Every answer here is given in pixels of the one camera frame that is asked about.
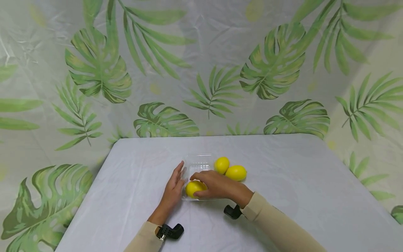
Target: beige sleeve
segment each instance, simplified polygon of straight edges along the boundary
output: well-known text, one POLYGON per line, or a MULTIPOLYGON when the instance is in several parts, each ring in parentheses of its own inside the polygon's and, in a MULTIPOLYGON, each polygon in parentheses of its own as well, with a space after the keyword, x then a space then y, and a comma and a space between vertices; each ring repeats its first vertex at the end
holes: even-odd
POLYGON ((255 192, 243 215, 258 226, 282 251, 326 251, 307 231, 255 192))
POLYGON ((158 252, 162 241, 155 235, 158 226, 146 221, 124 252, 158 252))

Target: leaf print backdrop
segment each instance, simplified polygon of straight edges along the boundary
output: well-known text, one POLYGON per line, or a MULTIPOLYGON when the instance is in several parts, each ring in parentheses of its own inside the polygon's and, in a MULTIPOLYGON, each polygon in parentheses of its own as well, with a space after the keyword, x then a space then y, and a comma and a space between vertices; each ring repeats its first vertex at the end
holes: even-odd
POLYGON ((0 251, 54 250, 127 137, 313 134, 402 223, 402 6, 6 1, 0 251))

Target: lemon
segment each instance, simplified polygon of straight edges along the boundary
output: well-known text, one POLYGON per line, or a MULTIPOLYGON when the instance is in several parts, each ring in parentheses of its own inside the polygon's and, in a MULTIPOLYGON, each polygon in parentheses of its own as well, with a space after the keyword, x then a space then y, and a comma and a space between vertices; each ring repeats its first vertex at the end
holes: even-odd
POLYGON ((196 198, 193 193, 204 190, 207 190, 207 186, 198 180, 190 181, 185 188, 186 194, 191 198, 196 198))
POLYGON ((247 171, 242 165, 234 165, 228 168, 225 176, 235 181, 241 181, 246 178, 247 171))
POLYGON ((214 168, 219 174, 224 174, 229 167, 229 160, 227 157, 220 157, 217 159, 217 161, 214 163, 214 168))

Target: plastic container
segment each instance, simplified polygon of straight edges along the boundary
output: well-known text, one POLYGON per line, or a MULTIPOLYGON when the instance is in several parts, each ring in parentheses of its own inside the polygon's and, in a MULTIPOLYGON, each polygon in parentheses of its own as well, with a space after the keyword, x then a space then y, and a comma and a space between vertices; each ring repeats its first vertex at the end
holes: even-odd
POLYGON ((182 200, 199 200, 191 198, 186 194, 186 185, 195 172, 214 170, 215 158, 211 154, 189 154, 185 157, 184 162, 182 179, 185 181, 185 185, 182 188, 182 200))

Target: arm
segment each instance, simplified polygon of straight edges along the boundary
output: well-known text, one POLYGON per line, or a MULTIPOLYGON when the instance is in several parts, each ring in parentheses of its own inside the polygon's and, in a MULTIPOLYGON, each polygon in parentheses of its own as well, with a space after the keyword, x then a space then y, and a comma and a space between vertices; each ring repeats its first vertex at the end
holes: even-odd
POLYGON ((244 184, 215 171, 195 173, 191 179, 207 185, 207 190, 195 192, 194 196, 234 201, 245 217, 258 226, 280 251, 326 251, 307 231, 244 184))
POLYGON ((307 231, 255 192, 241 212, 258 226, 280 251, 326 251, 307 231))
POLYGON ((161 202, 133 240, 127 245, 124 252, 158 252, 160 250, 163 241, 156 234, 181 199, 181 190, 185 184, 181 179, 182 167, 183 161, 175 168, 171 178, 168 180, 161 202))

